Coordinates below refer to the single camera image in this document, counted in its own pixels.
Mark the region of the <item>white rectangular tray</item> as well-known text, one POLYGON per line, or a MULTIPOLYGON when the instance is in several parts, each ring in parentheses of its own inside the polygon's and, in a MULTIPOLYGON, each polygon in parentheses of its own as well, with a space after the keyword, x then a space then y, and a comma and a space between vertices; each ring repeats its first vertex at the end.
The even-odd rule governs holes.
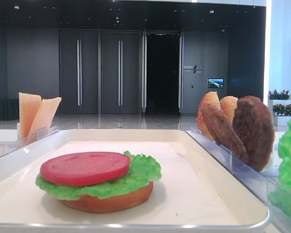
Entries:
POLYGON ((0 233, 261 233, 270 218, 262 201, 180 130, 63 130, 0 158, 0 233), (35 185, 50 158, 127 150, 162 167, 150 198, 137 207, 85 213, 35 185))

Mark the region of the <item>sesame bun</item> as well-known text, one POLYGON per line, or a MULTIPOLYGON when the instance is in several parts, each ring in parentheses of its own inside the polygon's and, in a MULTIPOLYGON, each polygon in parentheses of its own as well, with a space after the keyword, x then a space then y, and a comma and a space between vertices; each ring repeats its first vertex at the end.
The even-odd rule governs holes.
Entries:
POLYGON ((203 116, 201 113, 201 107, 211 103, 214 104, 218 109, 221 109, 220 101, 216 91, 208 92, 201 100, 198 113, 197 113, 197 126, 203 135, 208 137, 210 140, 214 140, 210 132, 208 131, 206 124, 204 123, 203 116))
POLYGON ((237 108, 237 101, 238 98, 234 96, 225 96, 220 100, 221 110, 231 124, 235 115, 235 109, 237 108))

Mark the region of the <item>green lettuce leaf standing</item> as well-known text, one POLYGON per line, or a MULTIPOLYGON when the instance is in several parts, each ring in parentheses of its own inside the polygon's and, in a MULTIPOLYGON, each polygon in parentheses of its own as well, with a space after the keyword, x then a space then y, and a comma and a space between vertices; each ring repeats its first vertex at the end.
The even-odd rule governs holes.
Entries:
POLYGON ((284 187, 291 189, 291 119, 288 122, 289 129, 279 139, 278 155, 283 160, 279 167, 279 186, 269 195, 269 201, 285 214, 291 217, 291 194, 284 187))

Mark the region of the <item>small wall display screen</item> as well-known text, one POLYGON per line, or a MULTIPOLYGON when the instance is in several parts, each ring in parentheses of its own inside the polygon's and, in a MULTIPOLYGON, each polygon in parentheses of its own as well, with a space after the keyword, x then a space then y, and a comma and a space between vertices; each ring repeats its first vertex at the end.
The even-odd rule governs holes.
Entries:
POLYGON ((223 88, 224 79, 208 79, 208 88, 223 88))

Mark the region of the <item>clear acrylic rack right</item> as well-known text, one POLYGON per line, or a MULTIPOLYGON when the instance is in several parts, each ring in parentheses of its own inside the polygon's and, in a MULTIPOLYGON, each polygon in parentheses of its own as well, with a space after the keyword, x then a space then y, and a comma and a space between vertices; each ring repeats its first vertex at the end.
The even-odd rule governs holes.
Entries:
POLYGON ((278 156, 278 141, 283 132, 275 133, 271 159, 260 172, 237 159, 229 149, 203 136, 198 129, 192 127, 187 133, 269 207, 275 232, 291 233, 291 189, 279 182, 282 160, 278 156))

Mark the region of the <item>orange cheese slice left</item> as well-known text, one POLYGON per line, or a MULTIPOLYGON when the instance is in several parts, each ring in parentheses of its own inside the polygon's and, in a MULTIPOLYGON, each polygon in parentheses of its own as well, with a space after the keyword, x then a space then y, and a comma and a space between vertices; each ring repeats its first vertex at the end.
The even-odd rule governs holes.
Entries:
POLYGON ((29 135, 31 125, 42 102, 40 95, 19 93, 20 139, 29 135))

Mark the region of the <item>sesame bun top left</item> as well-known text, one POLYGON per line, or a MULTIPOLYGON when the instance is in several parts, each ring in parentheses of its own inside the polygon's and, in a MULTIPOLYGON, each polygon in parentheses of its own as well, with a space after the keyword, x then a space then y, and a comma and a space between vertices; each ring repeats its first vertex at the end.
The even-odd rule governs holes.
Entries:
POLYGON ((218 109, 221 109, 220 101, 216 91, 208 92, 201 100, 198 113, 197 113, 197 126, 203 135, 208 137, 210 140, 214 140, 210 132, 208 131, 206 124, 204 123, 203 116, 201 113, 201 107, 211 103, 214 104, 218 109))

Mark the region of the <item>clear acrylic rack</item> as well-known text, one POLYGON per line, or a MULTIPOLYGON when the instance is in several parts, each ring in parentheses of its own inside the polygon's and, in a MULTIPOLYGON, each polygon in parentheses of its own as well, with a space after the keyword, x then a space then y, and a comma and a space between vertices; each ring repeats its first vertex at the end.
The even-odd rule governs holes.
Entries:
POLYGON ((192 127, 187 133, 269 207, 275 232, 291 233, 291 189, 279 182, 282 160, 278 156, 278 141, 283 132, 275 133, 271 159, 260 172, 237 159, 229 149, 203 136, 198 129, 192 127))
POLYGON ((57 126, 51 127, 49 129, 43 129, 38 131, 36 134, 30 135, 26 138, 13 141, 13 142, 2 142, 0 143, 0 158, 14 152, 16 150, 19 150, 21 148, 27 147, 28 145, 37 142, 43 138, 46 138, 58 131, 57 126))

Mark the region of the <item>flower planter box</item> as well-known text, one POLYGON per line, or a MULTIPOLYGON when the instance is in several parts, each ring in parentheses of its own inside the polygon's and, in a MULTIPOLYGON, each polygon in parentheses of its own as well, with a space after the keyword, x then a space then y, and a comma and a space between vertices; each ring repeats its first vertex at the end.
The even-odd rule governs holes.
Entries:
POLYGON ((268 106, 275 126, 286 126, 291 119, 291 94, 289 90, 269 91, 268 106))

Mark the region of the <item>red tomato slice on tray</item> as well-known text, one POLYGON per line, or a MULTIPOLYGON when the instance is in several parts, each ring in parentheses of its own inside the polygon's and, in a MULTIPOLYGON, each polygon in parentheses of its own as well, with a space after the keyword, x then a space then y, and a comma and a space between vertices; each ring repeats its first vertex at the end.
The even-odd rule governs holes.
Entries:
POLYGON ((129 170, 130 158, 117 152, 78 152, 41 165, 43 179, 57 185, 90 186, 114 180, 129 170))

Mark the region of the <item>bottom bun slice on tray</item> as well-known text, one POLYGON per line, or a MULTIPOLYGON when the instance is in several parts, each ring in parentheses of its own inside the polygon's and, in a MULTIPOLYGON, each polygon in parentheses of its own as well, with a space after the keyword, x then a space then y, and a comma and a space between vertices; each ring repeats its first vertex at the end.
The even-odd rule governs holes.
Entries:
POLYGON ((89 213, 113 213, 138 206, 147 201, 152 193, 153 186, 154 183, 150 182, 147 186, 128 194, 113 196, 106 199, 82 195, 78 200, 60 200, 60 202, 69 208, 89 213))

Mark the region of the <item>sesame bun top right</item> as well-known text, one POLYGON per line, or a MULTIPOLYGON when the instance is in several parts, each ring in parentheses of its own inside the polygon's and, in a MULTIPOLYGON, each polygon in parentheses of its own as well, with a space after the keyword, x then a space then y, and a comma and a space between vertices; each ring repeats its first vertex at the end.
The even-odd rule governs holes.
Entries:
POLYGON ((231 124, 235 115, 235 109, 237 108, 237 101, 238 98, 234 96, 225 96, 220 100, 221 110, 231 124))

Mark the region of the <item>orange cheese slice right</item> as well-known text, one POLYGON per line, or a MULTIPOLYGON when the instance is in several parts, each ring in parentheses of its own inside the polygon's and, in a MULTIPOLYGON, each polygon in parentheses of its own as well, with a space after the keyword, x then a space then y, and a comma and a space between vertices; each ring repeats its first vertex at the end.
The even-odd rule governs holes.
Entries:
POLYGON ((33 119, 28 136, 35 134, 40 130, 50 128, 61 100, 61 97, 42 100, 35 118, 33 119))

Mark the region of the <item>brown meat patty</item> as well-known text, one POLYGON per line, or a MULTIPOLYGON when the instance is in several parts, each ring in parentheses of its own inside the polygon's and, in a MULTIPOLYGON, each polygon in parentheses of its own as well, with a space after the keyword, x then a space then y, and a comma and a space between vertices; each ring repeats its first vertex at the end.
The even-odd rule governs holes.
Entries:
POLYGON ((201 108, 204 123, 214 141, 230 149, 232 154, 243 162, 249 161, 249 155, 243 142, 234 131, 230 119, 214 104, 208 103, 201 108))
POLYGON ((237 101, 233 129, 249 156, 247 164, 256 171, 269 163, 275 140, 273 116, 257 97, 245 96, 237 101))

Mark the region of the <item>clear acrylic rack left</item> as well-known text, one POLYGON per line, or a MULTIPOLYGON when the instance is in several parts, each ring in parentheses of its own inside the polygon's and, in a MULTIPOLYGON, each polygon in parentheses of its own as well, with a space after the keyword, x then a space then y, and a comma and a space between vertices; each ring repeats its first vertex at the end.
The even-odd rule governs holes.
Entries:
POLYGON ((27 147, 28 145, 37 142, 43 138, 46 138, 58 131, 57 126, 51 127, 49 129, 43 129, 38 131, 36 134, 30 135, 26 138, 13 141, 13 142, 2 142, 0 143, 0 158, 14 152, 16 150, 19 150, 21 148, 27 147))

